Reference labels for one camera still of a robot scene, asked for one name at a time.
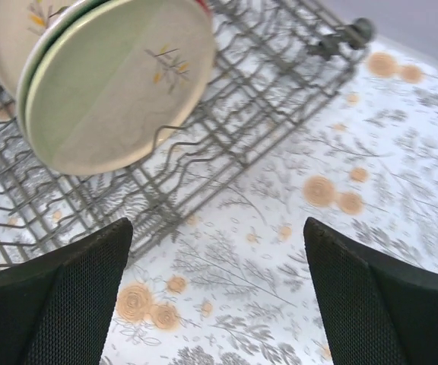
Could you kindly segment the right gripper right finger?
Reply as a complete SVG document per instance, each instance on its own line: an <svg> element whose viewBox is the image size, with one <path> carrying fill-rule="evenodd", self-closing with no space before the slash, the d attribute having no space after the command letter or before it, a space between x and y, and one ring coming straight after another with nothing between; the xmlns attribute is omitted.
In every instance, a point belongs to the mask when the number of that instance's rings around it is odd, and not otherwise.
<svg viewBox="0 0 438 365"><path fill-rule="evenodd" d="M303 236L335 364L438 364L438 274L313 217Z"/></svg>

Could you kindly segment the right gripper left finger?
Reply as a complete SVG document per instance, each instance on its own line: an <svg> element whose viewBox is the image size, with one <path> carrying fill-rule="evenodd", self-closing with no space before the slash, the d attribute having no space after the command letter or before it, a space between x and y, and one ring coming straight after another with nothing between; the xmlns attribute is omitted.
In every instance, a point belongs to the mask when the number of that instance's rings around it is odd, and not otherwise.
<svg viewBox="0 0 438 365"><path fill-rule="evenodd" d="M132 235L121 218L0 271L0 364L98 364Z"/></svg>

